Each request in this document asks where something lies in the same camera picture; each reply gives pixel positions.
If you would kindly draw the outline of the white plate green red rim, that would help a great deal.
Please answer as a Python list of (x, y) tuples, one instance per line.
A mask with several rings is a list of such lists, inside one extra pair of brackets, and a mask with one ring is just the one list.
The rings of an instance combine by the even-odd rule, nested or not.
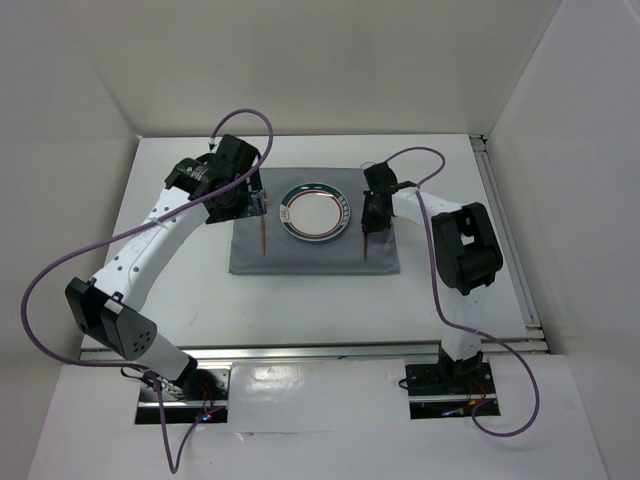
[(308, 243), (340, 236), (351, 219), (351, 205), (336, 187), (310, 182), (288, 191), (279, 204), (280, 222), (287, 233)]

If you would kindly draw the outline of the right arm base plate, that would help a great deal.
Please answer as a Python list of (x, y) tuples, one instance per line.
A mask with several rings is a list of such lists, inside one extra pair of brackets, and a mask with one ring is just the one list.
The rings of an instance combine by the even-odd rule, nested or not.
[(488, 362), (470, 376), (445, 381), (435, 364), (407, 364), (398, 386), (408, 394), (410, 417), (448, 419), (476, 415), (499, 416), (500, 407)]

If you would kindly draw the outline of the grey cloth placemat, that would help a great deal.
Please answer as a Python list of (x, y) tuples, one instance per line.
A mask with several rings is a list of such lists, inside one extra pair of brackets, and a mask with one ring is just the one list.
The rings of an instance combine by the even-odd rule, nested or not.
[[(234, 275), (340, 275), (376, 276), (400, 272), (394, 231), (369, 235), (368, 259), (363, 259), (360, 220), (367, 188), (363, 171), (357, 168), (272, 168), (261, 178), (268, 197), (266, 215), (267, 250), (261, 254), (260, 217), (234, 222), (229, 272)], [(279, 204), (294, 187), (320, 182), (336, 187), (351, 205), (351, 219), (337, 238), (308, 243), (283, 228)]]

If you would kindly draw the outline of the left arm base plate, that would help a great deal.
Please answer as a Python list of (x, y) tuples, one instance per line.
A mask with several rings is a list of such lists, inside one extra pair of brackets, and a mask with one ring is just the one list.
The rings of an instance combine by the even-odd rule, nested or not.
[[(207, 370), (208, 377), (199, 380), (189, 393), (184, 393), (164, 379), (162, 399), (168, 425), (187, 425), (199, 416), (204, 424), (222, 424), (228, 420), (228, 396), (231, 367), (218, 364)], [(159, 425), (160, 408), (157, 392), (149, 374), (142, 377), (134, 418), (136, 425)]]

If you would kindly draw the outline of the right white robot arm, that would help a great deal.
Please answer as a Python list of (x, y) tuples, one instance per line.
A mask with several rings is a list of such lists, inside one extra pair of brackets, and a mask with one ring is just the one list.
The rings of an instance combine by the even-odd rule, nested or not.
[(458, 392), (477, 375), (483, 354), (480, 331), (486, 323), (489, 286), (503, 267), (503, 256), (486, 207), (445, 200), (399, 182), (388, 163), (364, 170), (367, 189), (361, 228), (365, 235), (392, 226), (394, 217), (427, 229), (436, 312), (445, 324), (435, 371), (409, 379), (409, 387), (437, 383)]

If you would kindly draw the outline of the copper fork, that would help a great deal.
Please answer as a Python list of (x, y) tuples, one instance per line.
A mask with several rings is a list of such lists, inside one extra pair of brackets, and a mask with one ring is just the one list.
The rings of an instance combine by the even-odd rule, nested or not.
[(261, 235), (261, 254), (266, 256), (267, 250), (267, 233), (266, 233), (266, 215), (268, 213), (268, 197), (266, 192), (262, 191), (263, 213), (260, 216), (260, 235)]

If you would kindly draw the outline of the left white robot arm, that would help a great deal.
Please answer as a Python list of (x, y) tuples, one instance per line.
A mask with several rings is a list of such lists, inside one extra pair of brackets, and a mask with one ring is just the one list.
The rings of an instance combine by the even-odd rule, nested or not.
[(258, 150), (232, 135), (216, 150), (178, 162), (152, 208), (150, 228), (132, 236), (89, 280), (72, 279), (65, 296), (80, 330), (128, 362), (161, 379), (163, 389), (184, 399), (211, 377), (197, 361), (162, 336), (142, 315), (155, 281), (201, 225), (266, 212)]

